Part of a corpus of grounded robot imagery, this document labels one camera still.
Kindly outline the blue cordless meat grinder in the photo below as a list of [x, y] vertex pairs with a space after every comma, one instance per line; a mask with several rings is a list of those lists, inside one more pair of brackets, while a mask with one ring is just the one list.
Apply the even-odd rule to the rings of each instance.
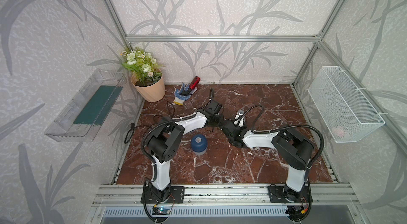
[[203, 155], [207, 151], [207, 148], [208, 148], [207, 139], [202, 134], [193, 136], [190, 145], [191, 145], [192, 151], [197, 156]]

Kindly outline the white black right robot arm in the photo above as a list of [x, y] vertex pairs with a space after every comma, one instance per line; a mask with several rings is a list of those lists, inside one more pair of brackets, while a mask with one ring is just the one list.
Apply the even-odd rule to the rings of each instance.
[[[318, 135], [320, 146], [314, 156], [311, 156], [314, 151], [313, 142], [296, 130], [297, 128], [306, 128]], [[220, 129], [228, 138], [229, 143], [235, 147], [276, 149], [289, 165], [285, 183], [287, 194], [299, 194], [303, 190], [308, 181], [309, 171], [322, 154], [325, 143], [321, 132], [306, 124], [284, 126], [273, 130], [251, 131], [232, 120], [225, 120], [220, 124]]]

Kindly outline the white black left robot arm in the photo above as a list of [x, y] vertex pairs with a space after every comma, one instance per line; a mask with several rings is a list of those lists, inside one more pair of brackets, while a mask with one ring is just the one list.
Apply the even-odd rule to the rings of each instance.
[[190, 115], [179, 118], [164, 117], [142, 138], [142, 153], [152, 162], [153, 176], [148, 186], [154, 193], [163, 194], [171, 186], [170, 166], [182, 137], [196, 129], [217, 126], [223, 106], [210, 100]]

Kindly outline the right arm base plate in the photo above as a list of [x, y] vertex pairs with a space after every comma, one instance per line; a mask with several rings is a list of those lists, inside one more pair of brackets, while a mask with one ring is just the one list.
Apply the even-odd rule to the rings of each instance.
[[304, 185], [300, 192], [290, 189], [286, 185], [271, 184], [267, 187], [271, 203], [312, 203], [313, 199], [308, 185]]

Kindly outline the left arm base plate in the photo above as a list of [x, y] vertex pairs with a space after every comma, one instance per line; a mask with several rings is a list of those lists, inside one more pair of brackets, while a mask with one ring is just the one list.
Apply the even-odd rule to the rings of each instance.
[[169, 186], [163, 191], [158, 190], [152, 185], [143, 188], [141, 203], [183, 203], [185, 195], [185, 187], [182, 186]]

